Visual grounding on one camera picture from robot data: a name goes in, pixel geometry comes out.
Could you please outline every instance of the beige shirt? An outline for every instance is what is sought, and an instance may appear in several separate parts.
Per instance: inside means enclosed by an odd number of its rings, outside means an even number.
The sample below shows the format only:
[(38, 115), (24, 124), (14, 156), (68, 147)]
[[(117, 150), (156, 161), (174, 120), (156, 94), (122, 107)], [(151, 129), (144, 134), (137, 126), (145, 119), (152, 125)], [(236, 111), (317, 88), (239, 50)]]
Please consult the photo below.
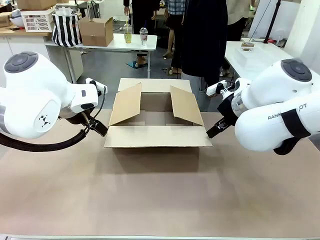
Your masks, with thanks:
[(251, 0), (226, 0), (228, 8), (228, 25), (248, 17)]

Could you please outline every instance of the black pole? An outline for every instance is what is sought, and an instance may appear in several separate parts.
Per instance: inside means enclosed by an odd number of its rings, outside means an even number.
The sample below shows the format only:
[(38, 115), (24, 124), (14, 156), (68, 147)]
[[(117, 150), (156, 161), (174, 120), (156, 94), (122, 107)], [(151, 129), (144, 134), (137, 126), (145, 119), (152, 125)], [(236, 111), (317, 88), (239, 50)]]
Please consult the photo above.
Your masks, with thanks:
[(273, 14), (273, 17), (272, 17), (272, 20), (271, 20), (270, 27), (269, 27), (268, 32), (267, 32), (267, 34), (265, 36), (265, 39), (263, 41), (264, 44), (268, 43), (268, 40), (269, 40), (269, 37), (270, 37), (270, 33), (272, 31), (272, 28), (274, 27), (275, 20), (276, 20), (280, 5), (281, 5), (281, 0), (278, 0), (278, 2), (276, 3), (276, 6), (275, 6), (275, 10), (274, 10), (274, 14)]

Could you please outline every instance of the robotic arm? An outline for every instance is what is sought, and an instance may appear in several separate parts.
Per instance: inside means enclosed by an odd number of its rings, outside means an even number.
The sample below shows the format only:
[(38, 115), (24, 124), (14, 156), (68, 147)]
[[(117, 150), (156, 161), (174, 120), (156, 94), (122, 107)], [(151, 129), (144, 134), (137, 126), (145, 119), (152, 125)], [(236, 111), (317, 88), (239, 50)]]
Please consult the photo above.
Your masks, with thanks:
[(235, 126), (246, 149), (286, 155), (300, 139), (320, 131), (320, 95), (312, 93), (310, 70), (295, 59), (274, 63), (253, 81), (238, 78), (229, 88), (223, 84), (207, 90), (208, 96), (218, 91), (223, 96), (218, 110), (224, 118), (207, 132), (210, 138)]
[(105, 136), (108, 129), (90, 114), (98, 96), (107, 87), (90, 78), (87, 84), (71, 84), (47, 58), (35, 52), (22, 52), (4, 65), (6, 88), (0, 87), (0, 128), (7, 134), (25, 139), (39, 138), (58, 119), (86, 126), (77, 136), (56, 144), (31, 144), (0, 134), (0, 144), (30, 152), (68, 148), (94, 130)]

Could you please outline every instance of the gray joint cap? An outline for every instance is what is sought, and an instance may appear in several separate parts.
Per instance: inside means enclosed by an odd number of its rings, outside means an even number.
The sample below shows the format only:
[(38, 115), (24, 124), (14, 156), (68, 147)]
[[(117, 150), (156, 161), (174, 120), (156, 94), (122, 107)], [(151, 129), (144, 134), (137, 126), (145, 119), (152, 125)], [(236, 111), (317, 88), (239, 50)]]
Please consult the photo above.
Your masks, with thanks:
[(12, 56), (4, 65), (4, 70), (10, 74), (21, 73), (28, 70), (39, 59), (39, 55), (32, 51), (24, 51)]
[(309, 68), (296, 59), (285, 59), (281, 61), (283, 71), (299, 82), (310, 82), (312, 74)]

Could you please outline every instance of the black and white striped bag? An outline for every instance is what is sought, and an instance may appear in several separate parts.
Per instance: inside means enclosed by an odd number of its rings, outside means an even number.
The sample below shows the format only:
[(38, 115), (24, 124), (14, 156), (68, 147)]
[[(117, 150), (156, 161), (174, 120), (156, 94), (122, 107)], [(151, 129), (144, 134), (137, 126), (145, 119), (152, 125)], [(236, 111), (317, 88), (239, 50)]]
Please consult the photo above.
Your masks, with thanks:
[(82, 43), (78, 16), (73, 14), (72, 16), (58, 16), (52, 14), (54, 21), (54, 29), (52, 33), (52, 41), (64, 47), (72, 47)]

